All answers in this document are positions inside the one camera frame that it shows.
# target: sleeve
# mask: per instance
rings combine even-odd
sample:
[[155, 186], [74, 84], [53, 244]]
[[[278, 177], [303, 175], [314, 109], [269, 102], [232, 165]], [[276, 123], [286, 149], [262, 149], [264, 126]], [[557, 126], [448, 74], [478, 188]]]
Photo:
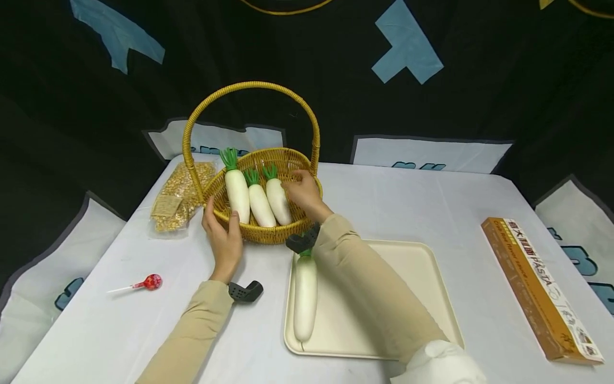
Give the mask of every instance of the sleeve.
[[486, 383], [475, 361], [448, 342], [429, 311], [392, 267], [334, 214], [322, 224], [312, 255], [373, 319], [389, 351], [406, 365], [392, 384]]
[[179, 322], [136, 384], [191, 384], [234, 300], [221, 281], [200, 284]]

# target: black clip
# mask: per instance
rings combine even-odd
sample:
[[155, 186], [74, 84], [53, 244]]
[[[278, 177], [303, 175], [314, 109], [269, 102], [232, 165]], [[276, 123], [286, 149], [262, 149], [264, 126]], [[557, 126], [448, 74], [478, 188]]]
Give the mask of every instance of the black clip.
[[228, 284], [228, 294], [236, 302], [253, 303], [264, 291], [264, 287], [258, 281], [252, 281], [247, 288], [243, 288], [239, 284], [232, 281]]
[[317, 236], [320, 233], [320, 224], [315, 223], [303, 235], [290, 235], [286, 239], [286, 247], [290, 248], [294, 253], [301, 254], [316, 245]]

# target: white radish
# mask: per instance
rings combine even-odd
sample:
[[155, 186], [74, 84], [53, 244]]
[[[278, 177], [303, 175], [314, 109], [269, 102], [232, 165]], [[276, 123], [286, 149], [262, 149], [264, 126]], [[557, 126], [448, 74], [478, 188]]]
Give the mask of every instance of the white radish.
[[220, 156], [226, 165], [226, 193], [230, 202], [230, 209], [239, 213], [239, 221], [243, 224], [249, 222], [249, 191], [243, 173], [236, 169], [236, 149], [226, 148], [220, 151]]
[[316, 322], [317, 268], [310, 252], [301, 253], [295, 266], [294, 336], [300, 342], [309, 340]]
[[286, 191], [281, 186], [281, 180], [277, 178], [277, 167], [271, 164], [269, 168], [262, 167], [266, 177], [266, 198], [269, 201], [275, 218], [281, 225], [292, 223], [290, 205], [286, 198]]
[[260, 227], [274, 227], [277, 225], [275, 222], [275, 216], [266, 199], [265, 190], [258, 184], [260, 181], [260, 173], [254, 169], [248, 169], [245, 172], [245, 180], [249, 185], [249, 206], [252, 208], [252, 212], [258, 225]]

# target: hand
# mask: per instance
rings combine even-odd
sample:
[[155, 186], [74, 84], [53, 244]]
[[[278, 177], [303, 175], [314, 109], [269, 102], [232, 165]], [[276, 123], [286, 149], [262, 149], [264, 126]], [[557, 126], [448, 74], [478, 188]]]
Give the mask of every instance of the hand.
[[300, 176], [301, 181], [284, 182], [281, 186], [288, 193], [290, 200], [305, 211], [310, 220], [320, 224], [323, 223], [333, 214], [333, 211], [320, 198], [320, 191], [311, 173], [305, 170], [297, 170], [293, 171], [292, 174]]
[[213, 214], [213, 196], [209, 198], [203, 214], [203, 228], [211, 244], [216, 266], [209, 280], [228, 284], [235, 275], [243, 256], [243, 239], [239, 230], [239, 214], [234, 211], [228, 223], [228, 232], [217, 221]]

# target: beige sleeve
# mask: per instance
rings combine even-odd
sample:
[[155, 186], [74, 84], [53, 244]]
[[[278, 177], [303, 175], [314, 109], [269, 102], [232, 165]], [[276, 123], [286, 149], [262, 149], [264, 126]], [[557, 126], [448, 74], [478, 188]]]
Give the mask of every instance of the beige sleeve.
[[448, 341], [407, 284], [345, 218], [328, 217], [312, 255], [319, 268], [327, 268], [360, 307], [377, 319], [374, 324], [403, 365], [430, 341]]
[[233, 302], [226, 284], [201, 283], [136, 384], [192, 384]]

